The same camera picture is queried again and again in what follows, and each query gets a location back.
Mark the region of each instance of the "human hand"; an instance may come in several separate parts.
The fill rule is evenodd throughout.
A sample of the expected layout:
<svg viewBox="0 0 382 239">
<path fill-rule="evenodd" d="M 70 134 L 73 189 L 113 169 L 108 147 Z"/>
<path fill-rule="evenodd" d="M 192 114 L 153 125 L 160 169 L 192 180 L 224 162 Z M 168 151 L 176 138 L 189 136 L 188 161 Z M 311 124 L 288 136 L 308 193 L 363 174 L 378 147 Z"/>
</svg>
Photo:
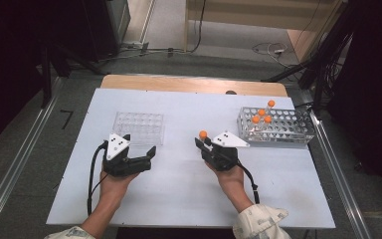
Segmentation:
<svg viewBox="0 0 382 239">
<path fill-rule="evenodd" d="M 216 174 L 223 192 L 238 212 L 253 205 L 244 189 L 244 170 L 241 167 L 234 166 L 228 171 L 218 171 L 207 162 L 206 165 Z"/>
<path fill-rule="evenodd" d="M 138 176 L 138 174 L 139 173 L 135 173 L 127 177 L 114 177 L 102 171 L 100 173 L 100 199 L 98 201 L 110 203 L 115 208 L 118 208 L 120 201 L 125 196 L 129 183 Z"/>
</svg>

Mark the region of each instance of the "clear plastic tray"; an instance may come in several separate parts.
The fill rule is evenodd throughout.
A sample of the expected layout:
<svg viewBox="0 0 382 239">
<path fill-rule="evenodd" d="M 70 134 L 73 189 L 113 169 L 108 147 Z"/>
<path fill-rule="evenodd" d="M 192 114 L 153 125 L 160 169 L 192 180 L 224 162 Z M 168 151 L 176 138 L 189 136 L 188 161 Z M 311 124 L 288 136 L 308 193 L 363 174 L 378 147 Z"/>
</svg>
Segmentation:
<svg viewBox="0 0 382 239">
<path fill-rule="evenodd" d="M 120 136 L 130 134 L 132 145 L 162 145 L 163 115 L 118 112 L 112 130 Z"/>
<path fill-rule="evenodd" d="M 272 117 L 272 122 L 261 130 L 259 127 L 254 128 L 251 121 L 258 110 L 259 108 L 241 108 L 237 119 L 241 139 L 308 143 L 315 136 L 315 130 L 307 112 L 271 109 L 269 116 Z"/>
</svg>

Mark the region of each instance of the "white tabletop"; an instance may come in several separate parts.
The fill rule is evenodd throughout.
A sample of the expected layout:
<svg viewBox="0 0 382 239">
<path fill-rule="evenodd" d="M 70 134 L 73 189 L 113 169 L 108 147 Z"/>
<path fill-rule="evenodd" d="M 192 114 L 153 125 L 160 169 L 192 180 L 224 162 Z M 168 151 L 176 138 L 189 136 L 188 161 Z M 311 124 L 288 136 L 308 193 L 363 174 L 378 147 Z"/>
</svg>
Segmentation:
<svg viewBox="0 0 382 239">
<path fill-rule="evenodd" d="M 162 146 L 152 168 L 128 187 L 110 224 L 148 227 L 230 227 L 237 212 L 195 146 L 201 129 L 214 137 L 227 129 L 238 135 L 241 107 L 293 109 L 290 98 L 97 89 L 48 217 L 48 224 L 81 224 L 87 218 L 90 166 L 108 138 L 116 112 L 164 114 Z M 130 149 L 142 156 L 150 146 Z M 307 147 L 284 144 L 239 148 L 242 164 L 259 185 L 261 202 L 288 210 L 283 227 L 334 228 L 334 221 Z M 98 182 L 102 152 L 95 164 Z M 250 181 L 247 193 L 253 198 Z M 98 193 L 94 195 L 94 207 Z"/>
</svg>

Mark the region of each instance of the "wooden edge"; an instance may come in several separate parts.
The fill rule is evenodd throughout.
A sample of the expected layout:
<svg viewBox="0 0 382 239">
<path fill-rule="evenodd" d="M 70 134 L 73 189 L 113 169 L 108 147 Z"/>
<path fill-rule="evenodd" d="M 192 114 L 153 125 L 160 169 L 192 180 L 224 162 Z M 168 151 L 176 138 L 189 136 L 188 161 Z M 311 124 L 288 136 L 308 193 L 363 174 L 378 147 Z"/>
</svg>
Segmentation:
<svg viewBox="0 0 382 239">
<path fill-rule="evenodd" d="M 187 78 L 145 75 L 107 75 L 101 88 L 160 92 L 225 94 L 233 91 L 243 96 L 287 97 L 280 83 L 245 82 L 213 78 Z"/>
</svg>

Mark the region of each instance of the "sleeve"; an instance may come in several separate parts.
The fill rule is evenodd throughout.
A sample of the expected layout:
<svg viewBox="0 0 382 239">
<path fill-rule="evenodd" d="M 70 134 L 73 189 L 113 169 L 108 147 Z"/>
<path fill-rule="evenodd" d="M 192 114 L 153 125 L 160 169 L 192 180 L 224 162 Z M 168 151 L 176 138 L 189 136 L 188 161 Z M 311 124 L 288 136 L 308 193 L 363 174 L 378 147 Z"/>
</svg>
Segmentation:
<svg viewBox="0 0 382 239">
<path fill-rule="evenodd" d="M 83 228 L 75 226 L 63 232 L 49 235 L 45 239 L 95 239 L 95 237 L 83 230 Z"/>
<path fill-rule="evenodd" d="M 238 215 L 233 227 L 237 239 L 289 239 L 278 223 L 287 217 L 287 211 L 263 204 L 253 205 Z"/>
</svg>

